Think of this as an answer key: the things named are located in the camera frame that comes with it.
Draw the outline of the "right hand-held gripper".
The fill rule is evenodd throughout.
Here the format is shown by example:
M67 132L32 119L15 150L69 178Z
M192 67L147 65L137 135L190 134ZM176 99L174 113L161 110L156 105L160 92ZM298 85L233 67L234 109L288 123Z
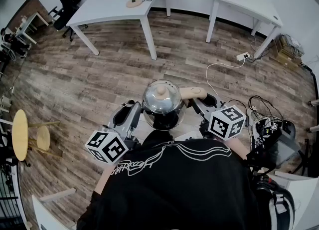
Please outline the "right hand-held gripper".
M195 112L205 120L200 125L203 136L214 135L227 141L241 133L246 114L237 106L225 106L225 102L219 96L211 94L207 94L205 99L193 98L190 103Z

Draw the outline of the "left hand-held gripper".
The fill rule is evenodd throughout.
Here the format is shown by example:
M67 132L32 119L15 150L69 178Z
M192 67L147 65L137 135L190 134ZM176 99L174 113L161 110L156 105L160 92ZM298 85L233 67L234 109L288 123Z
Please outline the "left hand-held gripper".
M100 130L94 131L85 143L85 148L99 162L116 163L126 152L141 145L133 136L133 132L137 128L142 111L140 102L135 103L134 100L120 104L111 114L109 126L103 125ZM126 118L129 127L120 127Z

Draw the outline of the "steel kettle with beige handle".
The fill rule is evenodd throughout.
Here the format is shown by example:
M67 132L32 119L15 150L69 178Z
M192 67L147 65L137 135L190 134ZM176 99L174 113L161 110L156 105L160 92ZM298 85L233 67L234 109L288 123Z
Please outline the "steel kettle with beige handle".
M169 80L154 81L144 91L144 118L154 129L169 131L183 121L190 99L206 97L206 90L200 87L180 88Z

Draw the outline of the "person's right forearm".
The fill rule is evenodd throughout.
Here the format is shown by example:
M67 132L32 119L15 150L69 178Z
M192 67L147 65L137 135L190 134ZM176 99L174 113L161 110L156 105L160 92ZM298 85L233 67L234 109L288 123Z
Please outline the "person's right forearm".
M243 160L247 159L249 150L244 146L244 144L236 137L231 138L223 142L231 150L233 150L237 155L239 155Z

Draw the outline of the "person's left forearm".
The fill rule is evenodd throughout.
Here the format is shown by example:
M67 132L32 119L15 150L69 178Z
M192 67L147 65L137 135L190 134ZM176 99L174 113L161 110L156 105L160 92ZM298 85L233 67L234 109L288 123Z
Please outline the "person's left forearm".
M98 193L98 194L102 193L104 186L105 186L107 180L109 179L111 173L115 169L115 167L116 167L116 165L107 165L105 167L105 169L103 170L102 175L101 175L100 179L98 180L97 185L94 189L94 191L96 193Z

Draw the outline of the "person in black shirt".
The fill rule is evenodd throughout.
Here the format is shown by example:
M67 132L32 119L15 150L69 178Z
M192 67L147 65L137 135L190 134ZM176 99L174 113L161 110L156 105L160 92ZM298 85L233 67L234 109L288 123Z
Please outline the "person in black shirt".
M153 131L92 193L76 230L261 230L244 161L223 141Z

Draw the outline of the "grey equipment case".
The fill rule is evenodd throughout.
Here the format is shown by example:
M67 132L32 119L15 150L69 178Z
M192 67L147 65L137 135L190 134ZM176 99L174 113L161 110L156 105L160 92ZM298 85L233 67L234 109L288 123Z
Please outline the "grey equipment case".
M276 169L279 169L301 149L296 141L296 128L290 121L284 120L281 127L274 133L274 156Z

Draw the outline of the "cardboard box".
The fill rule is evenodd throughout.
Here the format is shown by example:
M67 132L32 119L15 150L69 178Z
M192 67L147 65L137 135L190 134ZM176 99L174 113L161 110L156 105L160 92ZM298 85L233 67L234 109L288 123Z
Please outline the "cardboard box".
M288 34L275 38L274 59L290 70L296 70L302 62L304 50L301 44Z

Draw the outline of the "yellow round wooden side table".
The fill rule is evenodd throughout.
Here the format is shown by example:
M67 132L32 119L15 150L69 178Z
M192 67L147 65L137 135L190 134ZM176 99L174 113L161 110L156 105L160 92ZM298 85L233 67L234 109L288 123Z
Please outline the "yellow round wooden side table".
M12 124L12 146L16 158L21 162L25 161L29 149L35 149L44 154L61 158L61 156L48 151L51 141L48 126L58 124L60 124L60 121L29 124L26 113L19 109L14 116ZM35 127L37 128L37 138L32 139L29 137L29 129Z

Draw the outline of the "large white table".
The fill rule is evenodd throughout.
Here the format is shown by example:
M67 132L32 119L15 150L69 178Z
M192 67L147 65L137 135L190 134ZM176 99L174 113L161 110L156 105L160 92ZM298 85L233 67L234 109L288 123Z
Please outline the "large white table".
M155 3L155 0L143 0L143 3L135 8L127 8L129 0L86 0L75 12L67 23L86 46L95 54L99 55L97 48L91 43L79 26L115 20L138 19L146 38L152 60L157 59L151 28L148 20L148 13ZM170 16L169 0L165 0L166 15Z

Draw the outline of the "white table with wooden leg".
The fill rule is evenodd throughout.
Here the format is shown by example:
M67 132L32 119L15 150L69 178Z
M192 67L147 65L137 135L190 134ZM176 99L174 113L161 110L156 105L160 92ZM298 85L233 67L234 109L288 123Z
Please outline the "white table with wooden leg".
M45 203L55 201L74 193L76 193L76 189L70 188L41 198L32 195L32 203L39 230L76 230L75 221L63 224L44 206Z

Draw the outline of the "white cabinet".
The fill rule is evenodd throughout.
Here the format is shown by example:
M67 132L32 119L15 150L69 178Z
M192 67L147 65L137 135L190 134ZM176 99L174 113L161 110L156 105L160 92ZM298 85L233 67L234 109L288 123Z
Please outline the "white cabinet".
M319 177L310 178L280 171L275 171L273 177L293 196L293 230L319 230Z

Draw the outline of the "black chairs and clutter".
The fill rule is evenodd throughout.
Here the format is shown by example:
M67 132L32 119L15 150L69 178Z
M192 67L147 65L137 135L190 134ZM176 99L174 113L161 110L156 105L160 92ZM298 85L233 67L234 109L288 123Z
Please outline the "black chairs and clutter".
M4 51L12 61L19 57L25 59L27 52L31 49L31 44L24 44L19 41L14 34L6 33L5 29L0 30L0 49Z

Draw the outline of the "small white side desk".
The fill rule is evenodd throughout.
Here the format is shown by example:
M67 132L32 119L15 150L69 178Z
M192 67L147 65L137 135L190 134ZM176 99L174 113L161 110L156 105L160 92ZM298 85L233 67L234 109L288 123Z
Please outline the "small white side desk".
M23 24L22 24L22 28L16 32L15 37L20 41L25 43L23 37L25 37L26 39L28 39L29 41L31 41L33 44L37 44L37 42L31 38L27 33L26 30L28 28L30 28L31 26L33 26L32 21L38 17L46 26L49 26L49 23L38 13L34 13L33 15L31 15Z

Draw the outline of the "black metal rack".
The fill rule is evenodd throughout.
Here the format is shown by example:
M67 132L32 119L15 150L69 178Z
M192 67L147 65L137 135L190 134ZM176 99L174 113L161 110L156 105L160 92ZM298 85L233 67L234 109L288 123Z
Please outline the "black metal rack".
M24 229L12 179L12 167L17 164L13 150L0 147L0 230Z

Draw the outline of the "black white strapped backpack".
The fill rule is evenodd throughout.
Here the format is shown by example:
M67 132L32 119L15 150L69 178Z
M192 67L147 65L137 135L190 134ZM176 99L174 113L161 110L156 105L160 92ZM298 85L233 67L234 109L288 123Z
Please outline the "black white strapped backpack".
M291 193L268 175L253 178L261 230L293 230L295 202Z

